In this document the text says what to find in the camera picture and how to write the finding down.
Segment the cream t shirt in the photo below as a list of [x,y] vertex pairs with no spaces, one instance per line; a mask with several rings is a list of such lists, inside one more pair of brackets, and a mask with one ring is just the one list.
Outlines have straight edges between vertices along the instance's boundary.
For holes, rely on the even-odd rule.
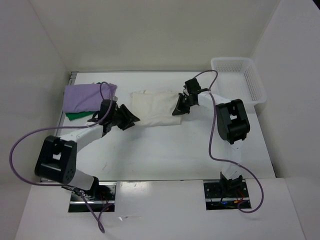
[[139,118],[135,125],[145,128],[180,125],[182,117],[172,115],[178,99],[179,93],[174,91],[132,92],[130,111]]

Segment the lavender t shirt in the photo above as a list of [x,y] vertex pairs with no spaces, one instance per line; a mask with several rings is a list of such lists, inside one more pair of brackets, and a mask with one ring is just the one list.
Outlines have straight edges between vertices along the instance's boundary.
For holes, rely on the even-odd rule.
[[108,84],[76,84],[71,86],[65,113],[96,112],[103,100],[110,99],[117,90],[117,85]]

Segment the green t shirt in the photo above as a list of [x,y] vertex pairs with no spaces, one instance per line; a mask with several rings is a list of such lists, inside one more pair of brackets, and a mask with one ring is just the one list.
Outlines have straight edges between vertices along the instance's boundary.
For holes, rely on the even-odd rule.
[[94,113],[95,113],[94,111],[83,111],[83,112],[77,112],[77,113],[65,113],[65,115],[70,121],[74,121],[77,119],[82,119],[87,116],[92,116]]

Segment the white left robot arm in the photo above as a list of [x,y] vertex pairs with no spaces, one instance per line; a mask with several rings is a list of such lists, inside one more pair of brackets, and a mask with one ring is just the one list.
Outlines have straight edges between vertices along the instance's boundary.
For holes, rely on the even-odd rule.
[[78,152],[104,137],[112,127],[117,126],[124,131],[138,121],[140,119],[123,104],[102,104],[100,110],[87,121],[85,128],[45,138],[35,165],[35,175],[62,184],[75,192],[82,192],[89,200],[96,199],[101,191],[99,179],[77,169]]

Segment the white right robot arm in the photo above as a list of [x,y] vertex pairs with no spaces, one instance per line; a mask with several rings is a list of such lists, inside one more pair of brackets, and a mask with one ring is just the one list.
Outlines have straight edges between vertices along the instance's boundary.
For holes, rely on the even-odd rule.
[[[242,186],[241,148],[251,130],[244,103],[240,99],[231,100],[210,92],[199,94],[178,94],[176,107],[172,114],[180,116],[188,114],[192,106],[203,106],[213,111],[213,122],[208,145],[209,157],[223,163],[220,172],[219,191],[225,197],[232,196]],[[231,160],[216,158],[212,155],[214,131],[219,137],[229,143]]]

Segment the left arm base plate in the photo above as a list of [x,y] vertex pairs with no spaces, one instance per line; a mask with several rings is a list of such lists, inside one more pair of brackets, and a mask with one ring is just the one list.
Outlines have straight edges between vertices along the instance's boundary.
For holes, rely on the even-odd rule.
[[[91,207],[94,213],[99,213],[105,208],[105,212],[115,211],[115,198],[116,198],[116,182],[101,181],[99,183],[99,190],[94,195],[89,195],[86,191],[80,190],[84,199]],[[89,212],[85,201],[77,193],[72,191],[70,195],[69,213],[87,213]]]

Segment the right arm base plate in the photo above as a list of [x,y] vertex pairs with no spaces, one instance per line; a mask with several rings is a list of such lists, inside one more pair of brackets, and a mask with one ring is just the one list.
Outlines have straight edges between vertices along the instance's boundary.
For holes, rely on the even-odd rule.
[[247,183],[243,180],[240,187],[230,193],[224,193],[218,180],[204,181],[204,197],[207,211],[251,209]]

